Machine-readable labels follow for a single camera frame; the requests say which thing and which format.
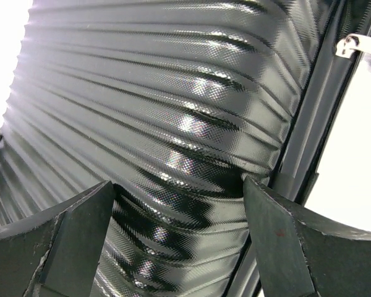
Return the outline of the black hard-shell suitcase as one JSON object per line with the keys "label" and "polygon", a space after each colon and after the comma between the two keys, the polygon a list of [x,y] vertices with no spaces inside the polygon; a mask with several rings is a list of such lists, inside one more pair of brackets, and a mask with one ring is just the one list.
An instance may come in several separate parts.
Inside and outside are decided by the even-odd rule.
{"label": "black hard-shell suitcase", "polygon": [[257,296],[246,178],[303,206],[371,1],[34,1],[0,227],[109,181],[89,296]]}

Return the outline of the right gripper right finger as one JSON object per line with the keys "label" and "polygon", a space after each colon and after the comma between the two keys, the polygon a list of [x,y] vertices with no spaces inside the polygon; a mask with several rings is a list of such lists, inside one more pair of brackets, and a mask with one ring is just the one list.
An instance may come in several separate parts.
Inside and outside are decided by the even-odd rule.
{"label": "right gripper right finger", "polygon": [[371,296],[371,231],[326,218],[251,178],[244,205],[265,296]]}

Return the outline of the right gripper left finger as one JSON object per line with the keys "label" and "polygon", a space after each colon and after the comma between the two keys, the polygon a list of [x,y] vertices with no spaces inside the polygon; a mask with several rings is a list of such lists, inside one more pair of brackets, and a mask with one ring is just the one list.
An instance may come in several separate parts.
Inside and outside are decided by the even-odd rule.
{"label": "right gripper left finger", "polygon": [[114,202],[109,181],[0,227],[0,296],[89,296]]}

